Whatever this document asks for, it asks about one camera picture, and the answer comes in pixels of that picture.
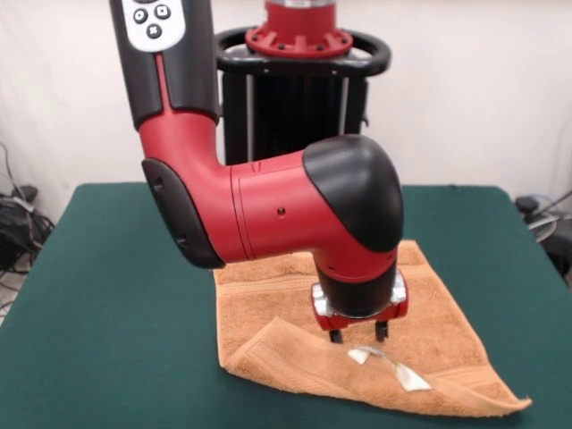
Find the green tablecloth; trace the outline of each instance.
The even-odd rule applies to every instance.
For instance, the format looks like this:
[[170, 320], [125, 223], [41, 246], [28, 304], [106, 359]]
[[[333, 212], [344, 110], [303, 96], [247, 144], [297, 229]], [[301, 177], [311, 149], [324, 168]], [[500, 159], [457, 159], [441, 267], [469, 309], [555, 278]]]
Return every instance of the green tablecloth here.
[[572, 298], [506, 194], [406, 187], [405, 200], [407, 238], [533, 398], [525, 412], [411, 416], [226, 374], [211, 274], [179, 255], [146, 185], [113, 184], [77, 190], [0, 328], [0, 427], [572, 427]]

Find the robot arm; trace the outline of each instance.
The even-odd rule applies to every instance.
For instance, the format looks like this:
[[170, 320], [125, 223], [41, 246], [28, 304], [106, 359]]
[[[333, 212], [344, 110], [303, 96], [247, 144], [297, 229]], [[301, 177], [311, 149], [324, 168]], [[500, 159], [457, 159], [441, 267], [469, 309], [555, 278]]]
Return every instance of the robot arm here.
[[165, 3], [111, 0], [143, 170], [183, 255], [220, 268], [309, 250], [337, 314], [382, 312], [403, 229], [389, 157], [371, 139], [340, 136], [285, 156], [220, 165], [210, 2]]

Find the white button panel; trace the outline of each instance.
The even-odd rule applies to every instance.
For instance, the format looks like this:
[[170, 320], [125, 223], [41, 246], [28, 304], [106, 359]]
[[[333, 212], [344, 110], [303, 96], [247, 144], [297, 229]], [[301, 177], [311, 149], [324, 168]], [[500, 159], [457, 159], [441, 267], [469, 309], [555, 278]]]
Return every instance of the white button panel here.
[[139, 51], [161, 52], [179, 43], [186, 24], [181, 0], [122, 0], [129, 41]]

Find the white wall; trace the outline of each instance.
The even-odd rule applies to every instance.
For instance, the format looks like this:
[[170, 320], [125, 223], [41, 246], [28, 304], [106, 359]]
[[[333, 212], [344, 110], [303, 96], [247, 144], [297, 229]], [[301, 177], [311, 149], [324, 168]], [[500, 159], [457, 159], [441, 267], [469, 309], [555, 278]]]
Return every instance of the white wall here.
[[[213, 5], [217, 30], [256, 24], [263, 10], [263, 0]], [[572, 122], [572, 2], [339, 8], [343, 27], [393, 50], [391, 70], [372, 82], [366, 134], [405, 183], [553, 196], [572, 186], [572, 130], [558, 142]], [[0, 0], [0, 139], [17, 179], [40, 187], [54, 218], [80, 183], [142, 180], [107, 0]]]

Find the orange towel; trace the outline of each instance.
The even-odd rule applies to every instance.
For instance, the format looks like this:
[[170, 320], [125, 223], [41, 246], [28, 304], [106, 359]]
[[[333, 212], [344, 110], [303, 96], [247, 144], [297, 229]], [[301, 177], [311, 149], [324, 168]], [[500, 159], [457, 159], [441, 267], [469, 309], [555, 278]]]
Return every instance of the orange towel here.
[[[400, 245], [409, 314], [390, 322], [379, 344], [374, 324], [344, 330], [331, 344], [310, 303], [317, 282], [307, 253], [229, 265], [215, 271], [219, 361], [229, 373], [283, 391], [311, 393], [411, 413], [504, 416], [532, 404], [495, 373], [483, 343], [413, 241]], [[377, 347], [421, 375], [433, 389], [406, 392], [391, 364], [349, 358], [356, 346]]]

